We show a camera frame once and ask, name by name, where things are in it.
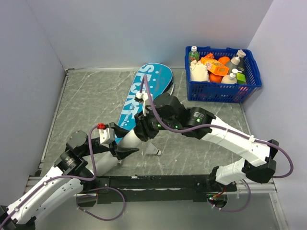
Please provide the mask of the white shuttlecock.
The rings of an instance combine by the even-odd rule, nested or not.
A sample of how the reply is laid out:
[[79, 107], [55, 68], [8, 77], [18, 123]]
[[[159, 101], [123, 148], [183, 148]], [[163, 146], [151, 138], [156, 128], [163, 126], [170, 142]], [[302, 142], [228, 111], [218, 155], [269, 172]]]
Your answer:
[[154, 146], [154, 144], [148, 143], [144, 147], [142, 154], [143, 155], [156, 155], [156, 156], [160, 156], [162, 154], [162, 152], [156, 146]]

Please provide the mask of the white shuttlecock tube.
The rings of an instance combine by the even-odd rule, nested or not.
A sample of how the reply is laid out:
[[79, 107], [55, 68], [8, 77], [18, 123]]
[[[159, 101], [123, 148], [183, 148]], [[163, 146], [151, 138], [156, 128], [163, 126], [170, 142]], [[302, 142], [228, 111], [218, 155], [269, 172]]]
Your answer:
[[133, 129], [118, 144], [112, 143], [111, 150], [95, 163], [96, 175], [103, 176], [115, 167], [120, 160], [140, 151], [141, 143], [142, 141], [137, 137]]

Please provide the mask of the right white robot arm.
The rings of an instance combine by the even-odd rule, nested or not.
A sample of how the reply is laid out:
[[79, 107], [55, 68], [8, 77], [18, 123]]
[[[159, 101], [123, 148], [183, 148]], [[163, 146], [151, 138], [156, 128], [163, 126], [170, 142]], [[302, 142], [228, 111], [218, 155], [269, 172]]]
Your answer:
[[142, 104], [142, 111], [135, 115], [133, 129], [139, 140], [145, 142], [159, 131], [168, 130], [217, 144], [240, 157], [229, 165], [213, 168], [209, 179], [213, 190], [220, 191], [238, 180], [263, 184], [274, 177], [277, 165], [274, 157], [278, 151], [274, 140], [249, 136], [203, 108], [185, 108], [177, 97], [167, 93], [153, 99], [147, 92], [137, 92], [134, 99]]

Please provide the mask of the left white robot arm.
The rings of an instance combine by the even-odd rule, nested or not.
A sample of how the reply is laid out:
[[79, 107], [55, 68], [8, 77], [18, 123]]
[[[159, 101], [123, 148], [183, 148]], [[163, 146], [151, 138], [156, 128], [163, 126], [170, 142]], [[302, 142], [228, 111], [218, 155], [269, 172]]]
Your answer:
[[99, 137], [76, 131], [69, 137], [65, 151], [46, 175], [26, 194], [0, 208], [2, 230], [33, 230], [35, 221], [80, 192], [91, 192], [97, 177], [105, 175], [121, 160], [139, 151], [141, 140], [134, 130], [115, 123], [98, 124]]

